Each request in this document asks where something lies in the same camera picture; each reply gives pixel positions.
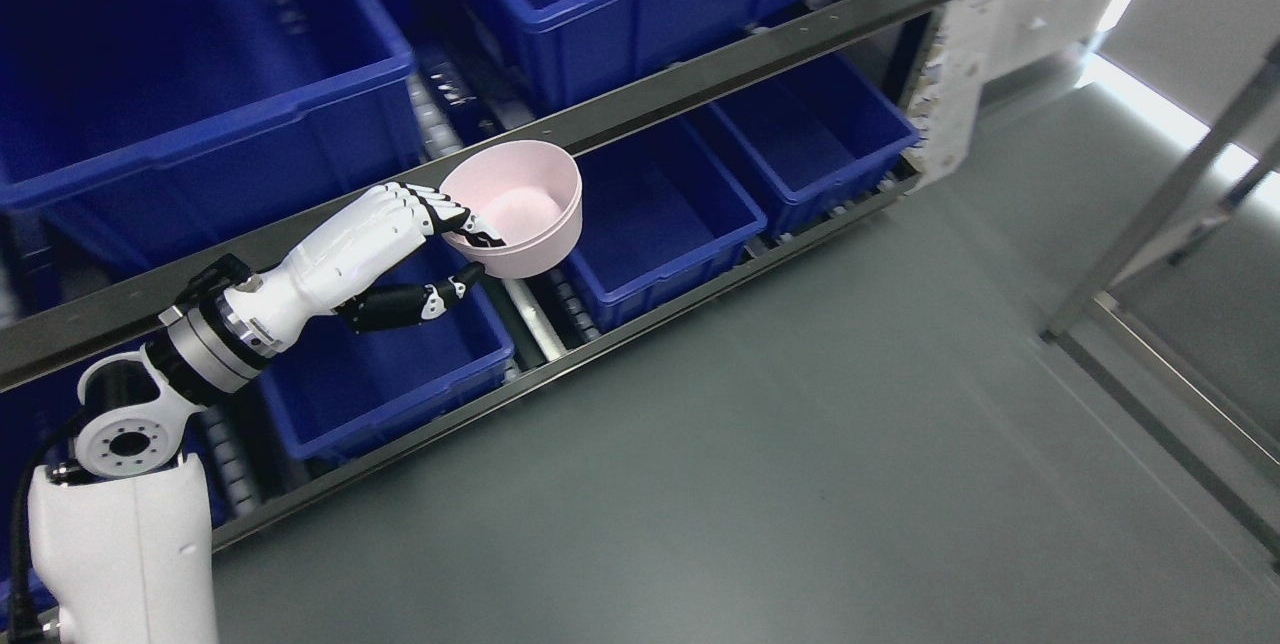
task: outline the metal shelf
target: metal shelf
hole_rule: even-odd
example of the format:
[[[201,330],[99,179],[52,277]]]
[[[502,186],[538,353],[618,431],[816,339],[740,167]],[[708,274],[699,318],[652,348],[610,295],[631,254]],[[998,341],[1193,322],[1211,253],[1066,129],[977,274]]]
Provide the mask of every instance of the metal shelf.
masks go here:
[[[822,224],[814,225],[813,228],[796,234],[787,242],[778,245],[773,248],[764,248],[754,257],[744,261],[739,266],[727,271],[707,284],[694,289],[678,297],[658,309],[645,312],[640,318],[627,321],[622,326],[602,335],[594,342],[581,344],[554,361],[550,361],[543,366],[526,371],[515,382],[511,382],[495,392],[490,392],[479,399],[466,403],[461,408],[457,408],[447,415],[430,421],[429,424],[412,430],[410,434],[402,435],[399,439],[374,451],[356,461],[351,461],[338,469],[324,474],[302,487],[293,489],[275,499],[271,499],[266,504],[255,511],[237,517],[214,531],[214,548],[221,549],[229,544],[237,543],[246,536],[252,535],[256,531],[270,526],[275,521],[279,521],[293,512],[297,512],[321,498],[338,492],[343,487],[352,484],[375,471],[403,458],[413,452],[431,444],[433,442],[457,431],[462,426],[472,424],[485,415],[493,414],[508,403],[520,399],[525,394],[530,394],[547,385],[553,380],[591,362],[604,353],[611,353],[622,344],[627,344],[644,334],[648,334],[659,326],[675,320],[677,316],[690,312],[699,306],[719,297],[723,293],[731,292],[746,284],[749,280],[769,271],[782,264],[803,255],[822,243],[833,239],[840,234],[850,230],[860,220],[867,219],[887,207],[892,202],[899,201],[901,197],[908,195],[910,189],[915,187],[919,182],[920,175],[910,169],[905,161],[900,163],[900,168],[896,170],[900,174],[895,177],[895,183],[883,184],[877,193],[861,198],[861,201],[855,202],[851,207],[837,216],[832,216]]]
[[[466,157],[480,149],[508,140],[544,140],[558,143],[573,155],[580,155],[639,132],[646,125],[658,124],[669,117],[701,106],[746,85],[804,64],[824,52],[836,51],[886,26],[924,15],[946,1],[951,0],[840,0],[813,14],[750,35],[740,42],[682,61],[591,101],[498,134],[454,155],[416,166],[397,175],[396,179],[417,184],[439,184],[444,175]],[[5,352],[4,360],[0,361],[0,390],[10,389],[156,329],[156,312],[169,305],[174,293],[182,289],[196,271],[223,254],[234,254],[256,269],[274,265],[284,257],[293,243],[355,196],[356,193],[334,198],[326,205],[311,207],[308,211],[251,230],[224,245],[206,248],[204,252],[0,329],[0,351]],[[792,242],[780,251],[794,250]],[[759,266],[763,265],[754,264],[749,271],[755,271]],[[709,293],[735,286],[733,280],[740,277],[741,274],[733,274],[714,280],[708,286],[709,289],[703,288],[699,292],[708,292],[701,297],[709,298]],[[682,310],[663,307],[659,311]],[[645,321],[652,323],[655,315],[657,312]],[[628,325],[623,330],[635,332],[636,328]],[[609,342],[617,339],[618,333],[612,333],[608,338],[590,344],[588,352],[575,351],[556,362],[554,374],[539,370],[526,375],[521,382],[534,375],[558,376],[579,366],[573,362],[588,361],[599,352],[608,351],[613,346]],[[399,444],[393,444],[393,448],[398,447]]]

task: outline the robotic arm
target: robotic arm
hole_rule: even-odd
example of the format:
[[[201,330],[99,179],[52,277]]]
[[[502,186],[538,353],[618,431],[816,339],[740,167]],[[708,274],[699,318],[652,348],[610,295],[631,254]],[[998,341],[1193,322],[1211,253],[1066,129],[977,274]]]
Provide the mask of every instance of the robotic arm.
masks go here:
[[[161,312],[155,338],[91,366],[69,424],[72,461],[32,462],[29,503],[14,508],[9,641],[42,636],[24,586],[29,525],[31,562],[59,602],[64,643],[215,644],[204,469],[179,453],[187,419],[261,374],[314,316],[338,315],[362,333],[443,315],[480,265],[434,284],[370,289],[442,233],[503,243],[435,189],[376,184],[268,271],[223,257]]]

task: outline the pink bowl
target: pink bowl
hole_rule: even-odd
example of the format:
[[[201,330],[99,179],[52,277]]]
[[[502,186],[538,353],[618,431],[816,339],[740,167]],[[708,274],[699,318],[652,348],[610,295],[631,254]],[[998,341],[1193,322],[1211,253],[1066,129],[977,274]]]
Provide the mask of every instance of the pink bowl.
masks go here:
[[[506,242],[477,248],[457,234],[449,246],[484,265],[490,277],[524,279],[568,256],[582,233],[582,177],[556,143],[504,142],[462,161],[442,192],[471,207]]]

